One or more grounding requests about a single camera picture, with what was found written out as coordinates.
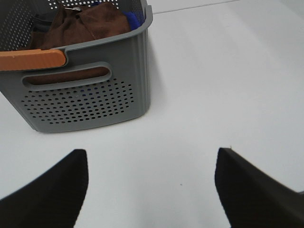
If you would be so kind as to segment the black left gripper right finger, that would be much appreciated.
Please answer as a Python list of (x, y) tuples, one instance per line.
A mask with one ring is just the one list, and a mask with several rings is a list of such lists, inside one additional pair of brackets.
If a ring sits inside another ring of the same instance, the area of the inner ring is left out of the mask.
[(302, 228), (304, 194), (274, 180), (230, 148), (219, 148), (215, 186), (232, 228)]

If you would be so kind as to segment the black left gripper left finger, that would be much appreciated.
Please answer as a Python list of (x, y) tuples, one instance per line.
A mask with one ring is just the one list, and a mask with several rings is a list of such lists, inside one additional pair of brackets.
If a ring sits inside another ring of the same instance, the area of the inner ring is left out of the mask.
[(2, 228), (72, 228), (88, 188), (87, 153), (75, 149), (24, 187), (0, 200)]

